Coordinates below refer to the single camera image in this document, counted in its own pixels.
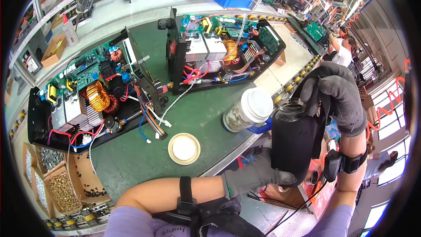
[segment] blue capacitor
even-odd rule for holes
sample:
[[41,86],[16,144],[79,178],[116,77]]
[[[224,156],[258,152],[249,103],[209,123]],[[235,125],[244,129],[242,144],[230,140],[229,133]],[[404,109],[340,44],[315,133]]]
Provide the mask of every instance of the blue capacitor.
[[121,79],[123,80],[123,82],[128,82],[128,81],[130,81],[130,75],[129,75],[129,73],[128,73],[127,71],[124,71],[124,72],[121,74]]
[[240,45],[240,46],[241,46],[241,50],[242,51],[244,51],[245,49],[247,49],[247,44],[245,44],[245,43],[243,45]]

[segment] orange toroidal inductor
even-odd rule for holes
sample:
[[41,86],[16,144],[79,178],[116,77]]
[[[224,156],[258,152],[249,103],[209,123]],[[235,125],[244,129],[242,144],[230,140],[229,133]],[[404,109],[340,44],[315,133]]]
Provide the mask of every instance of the orange toroidal inductor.
[[109,95],[109,106],[104,109],[107,114],[113,114],[117,112],[119,107],[119,100],[114,95]]
[[86,96],[95,111],[101,112],[109,106],[108,93],[99,81],[86,88]]
[[235,48],[234,40],[224,39],[222,42],[224,43],[224,46],[227,49],[227,54],[231,53],[231,51],[234,50],[228,57],[224,59],[224,64],[229,65],[231,61],[233,61],[237,57],[238,49]]
[[111,59],[113,61],[118,61],[119,59],[121,59],[122,55],[123,55],[123,52],[121,50],[116,50],[111,53]]

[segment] purple sleeve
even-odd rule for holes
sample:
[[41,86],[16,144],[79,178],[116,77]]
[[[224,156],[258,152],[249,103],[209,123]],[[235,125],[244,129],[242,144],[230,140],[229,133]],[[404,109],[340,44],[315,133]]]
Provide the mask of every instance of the purple sleeve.
[[104,237],[154,237],[154,232],[165,224],[138,208],[120,206],[111,212]]
[[340,205],[320,219],[303,237],[346,237],[350,226],[352,207]]

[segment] glove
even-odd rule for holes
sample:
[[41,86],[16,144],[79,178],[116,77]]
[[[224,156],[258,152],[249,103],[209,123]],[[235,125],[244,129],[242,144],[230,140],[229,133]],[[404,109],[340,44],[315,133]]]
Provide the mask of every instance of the glove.
[[320,79],[312,77],[304,83],[300,98],[306,104],[309,116],[318,111],[318,89],[319,92],[333,97],[330,111],[333,112],[332,117],[340,132],[348,137],[361,134],[366,129],[367,115],[361,105],[360,93],[351,71],[330,61],[323,62],[316,70],[329,72],[330,76]]
[[271,168],[270,149],[263,147],[263,152],[248,163],[247,166],[236,171],[225,171],[222,174],[226,198],[233,198],[239,194],[256,191],[267,184],[290,185],[297,180],[293,174]]

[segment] copper coil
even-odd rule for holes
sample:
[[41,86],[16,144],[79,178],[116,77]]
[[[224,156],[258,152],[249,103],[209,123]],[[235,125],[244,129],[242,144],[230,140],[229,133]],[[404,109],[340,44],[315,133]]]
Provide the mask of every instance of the copper coil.
[[224,59],[224,64],[229,65],[232,60],[237,57],[238,49],[235,47],[235,41],[231,39],[224,39],[222,41],[224,43],[225,48],[227,49],[227,54],[232,53]]
[[99,81],[86,88],[86,96],[91,107],[97,112],[105,110],[110,104],[108,93]]
[[104,112],[107,114],[113,114],[117,112],[119,105],[119,100],[114,95],[109,95],[109,106],[104,109]]
[[121,50],[116,50],[111,53],[111,59],[113,61],[118,61],[119,59],[121,59],[122,55],[123,55],[123,52]]

